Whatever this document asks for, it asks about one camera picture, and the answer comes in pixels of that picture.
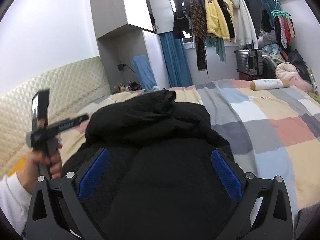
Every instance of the yellow fleece jacket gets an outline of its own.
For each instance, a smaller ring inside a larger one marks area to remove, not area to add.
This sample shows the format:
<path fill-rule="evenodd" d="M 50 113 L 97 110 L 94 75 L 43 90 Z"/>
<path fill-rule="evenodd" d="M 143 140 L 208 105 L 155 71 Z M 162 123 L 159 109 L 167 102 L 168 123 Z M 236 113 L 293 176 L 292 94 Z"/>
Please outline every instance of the yellow fleece jacket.
<path fill-rule="evenodd" d="M 226 19 L 217 0 L 204 0 L 208 33 L 213 33 L 224 41 L 230 41 Z"/>

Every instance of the white hoodie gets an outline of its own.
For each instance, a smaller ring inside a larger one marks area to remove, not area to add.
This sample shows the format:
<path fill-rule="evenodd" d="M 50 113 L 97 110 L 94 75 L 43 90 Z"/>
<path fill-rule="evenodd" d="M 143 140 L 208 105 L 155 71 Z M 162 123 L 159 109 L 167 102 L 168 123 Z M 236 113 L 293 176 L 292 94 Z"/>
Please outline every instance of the white hoodie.
<path fill-rule="evenodd" d="M 30 200 L 31 195 L 21 186 L 16 173 L 0 180 L 0 207 L 19 235 L 27 222 Z"/>
<path fill-rule="evenodd" d="M 258 49 L 258 41 L 251 15 L 244 0 L 231 0 L 234 8 L 234 28 L 238 44 L 242 47 L 246 44 L 253 44 Z"/>

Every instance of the teal hanger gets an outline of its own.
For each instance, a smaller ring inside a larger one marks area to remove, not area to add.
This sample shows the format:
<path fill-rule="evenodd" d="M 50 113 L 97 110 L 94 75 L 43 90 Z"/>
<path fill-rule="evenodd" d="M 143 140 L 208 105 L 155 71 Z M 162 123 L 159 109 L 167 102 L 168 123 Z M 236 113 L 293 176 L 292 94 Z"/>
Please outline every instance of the teal hanger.
<path fill-rule="evenodd" d="M 274 0 L 274 1 L 276 2 L 276 7 L 275 7 L 275 9 L 271 12 L 271 13 L 273 14 L 273 17 L 281 16 L 281 17 L 290 18 L 291 15 L 290 15 L 289 13 L 281 10 L 280 3 L 278 2 L 278 0 Z"/>

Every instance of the hanging clothes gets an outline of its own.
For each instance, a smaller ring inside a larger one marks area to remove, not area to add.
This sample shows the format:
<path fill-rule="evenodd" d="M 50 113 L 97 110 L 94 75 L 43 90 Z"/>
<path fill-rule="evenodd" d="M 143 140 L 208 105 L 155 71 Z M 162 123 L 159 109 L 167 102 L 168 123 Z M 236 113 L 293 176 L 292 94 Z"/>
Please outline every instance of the hanging clothes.
<path fill-rule="evenodd" d="M 230 16 L 230 13 L 228 11 L 228 8 L 227 8 L 227 4 L 223 1 L 223 0 L 217 0 L 219 6 L 220 6 L 220 9 L 223 13 L 223 16 L 226 20 L 226 23 L 227 23 L 227 26 L 228 26 L 228 30 L 229 30 L 229 34 L 230 34 L 230 38 L 234 38 L 235 37 L 235 30 L 233 28 L 233 22 L 232 22 L 232 18 Z"/>
<path fill-rule="evenodd" d="M 283 17 L 278 17 L 280 26 L 281 26 L 281 44 L 286 49 L 287 48 L 287 38 L 285 36 L 285 29 L 284 29 L 284 20 Z"/>
<path fill-rule="evenodd" d="M 183 13 L 182 4 L 184 0 L 173 0 L 176 7 L 176 12 L 173 15 L 173 36 L 175 39 L 184 38 L 183 31 L 192 35 L 192 30 L 189 28 L 189 21 Z"/>
<path fill-rule="evenodd" d="M 252 22 L 254 25 L 256 36 L 261 35 L 262 9 L 263 4 L 261 0 L 244 0 L 250 12 Z"/>
<path fill-rule="evenodd" d="M 204 0 L 208 33 L 213 33 L 224 41 L 230 41 L 226 19 L 217 0 Z"/>
<path fill-rule="evenodd" d="M 183 14 L 186 16 L 187 20 L 189 21 L 189 28 L 192 29 L 189 0 L 183 0 L 182 10 L 183 10 Z"/>
<path fill-rule="evenodd" d="M 280 21 L 279 21 L 279 17 L 278 16 L 275 17 L 275 31 L 276 31 L 277 43 L 280 46 L 282 46 L 282 42 L 281 42 L 281 25 L 280 25 Z"/>
<path fill-rule="evenodd" d="M 261 0 L 263 3 L 263 8 L 267 11 L 268 15 L 270 16 L 270 25 L 272 28 L 275 27 L 275 17 L 271 13 L 274 8 L 276 7 L 277 3 L 275 0 Z"/>
<path fill-rule="evenodd" d="M 189 0 L 190 15 L 195 38 L 197 67 L 199 71 L 207 70 L 204 42 L 207 37 L 207 23 L 200 0 Z"/>
<path fill-rule="evenodd" d="M 212 38 L 210 36 L 207 36 L 205 44 L 207 47 L 215 47 L 216 53 L 219 55 L 220 61 L 226 63 L 226 49 L 222 38 Z"/>
<path fill-rule="evenodd" d="M 262 25 L 261 25 L 262 30 L 264 30 L 267 33 L 270 33 L 273 28 L 271 27 L 270 24 L 270 15 L 268 14 L 267 10 L 262 11 Z"/>
<path fill-rule="evenodd" d="M 232 20 L 232 25 L 233 25 L 233 30 L 234 30 L 234 33 L 235 33 L 235 36 L 234 37 L 231 37 L 230 35 L 230 38 L 231 38 L 231 42 L 232 43 L 236 43 L 236 30 L 235 30 L 235 27 L 234 27 L 234 22 L 235 22 L 235 19 L 234 19 L 234 15 L 233 15 L 233 4 L 231 2 L 231 0 L 223 0 L 225 2 L 225 4 L 227 5 L 227 9 L 228 9 L 228 12 L 231 16 L 231 20 Z"/>
<path fill-rule="evenodd" d="M 295 32 L 294 27 L 293 27 L 293 21 L 292 21 L 292 19 L 290 19 L 290 22 L 291 22 L 291 25 L 292 25 L 293 34 L 294 34 L 294 38 L 295 38 L 297 35 L 296 35 L 296 32 Z"/>
<path fill-rule="evenodd" d="M 287 21 L 288 21 L 288 26 L 289 26 L 289 30 L 290 30 L 290 36 L 292 38 L 295 38 L 296 35 L 294 34 L 293 25 L 292 25 L 292 19 L 287 19 Z"/>
<path fill-rule="evenodd" d="M 287 39 L 287 42 L 290 43 L 291 42 L 291 34 L 290 34 L 289 25 L 288 25 L 288 18 L 283 17 L 283 22 L 284 22 L 285 37 Z"/>
<path fill-rule="evenodd" d="M 258 41 L 249 9 L 244 0 L 231 0 L 234 9 L 236 37 L 239 45 L 253 44 L 258 49 Z"/>

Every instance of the black jacket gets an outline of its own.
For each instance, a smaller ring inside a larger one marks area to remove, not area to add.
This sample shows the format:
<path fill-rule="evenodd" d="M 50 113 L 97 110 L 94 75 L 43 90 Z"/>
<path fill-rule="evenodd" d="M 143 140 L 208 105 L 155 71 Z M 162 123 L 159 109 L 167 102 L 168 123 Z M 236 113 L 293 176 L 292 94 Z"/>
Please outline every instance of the black jacket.
<path fill-rule="evenodd" d="M 183 31 L 192 34 L 192 29 L 189 28 L 189 21 L 183 13 L 182 4 L 184 0 L 173 0 L 176 7 L 176 12 L 173 16 L 173 36 L 175 39 L 184 38 Z"/>
<path fill-rule="evenodd" d="M 162 90 L 98 110 L 63 166 L 62 175 L 77 171 L 99 147 L 109 150 L 84 204 L 110 240 L 210 239 L 235 206 L 211 166 L 217 147 L 233 161 L 229 143 L 204 106 L 174 99 Z"/>
<path fill-rule="evenodd" d="M 223 0 L 217 0 L 217 2 L 222 10 L 224 18 L 226 19 L 230 38 L 234 38 L 235 37 L 235 30 L 233 28 L 232 19 L 231 19 L 230 13 L 228 12 L 227 6 Z"/>

